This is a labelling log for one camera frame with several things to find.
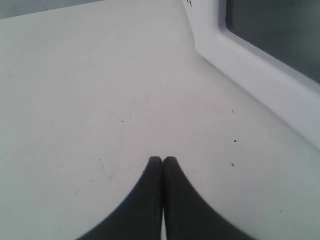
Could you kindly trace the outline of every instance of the white floor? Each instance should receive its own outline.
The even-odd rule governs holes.
[[[79,237],[152,155],[260,240],[320,235],[318,150],[195,52],[180,0],[0,20],[0,239]]]

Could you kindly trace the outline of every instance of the dark window glass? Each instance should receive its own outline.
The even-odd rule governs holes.
[[[320,0],[227,0],[227,28],[320,83]]]

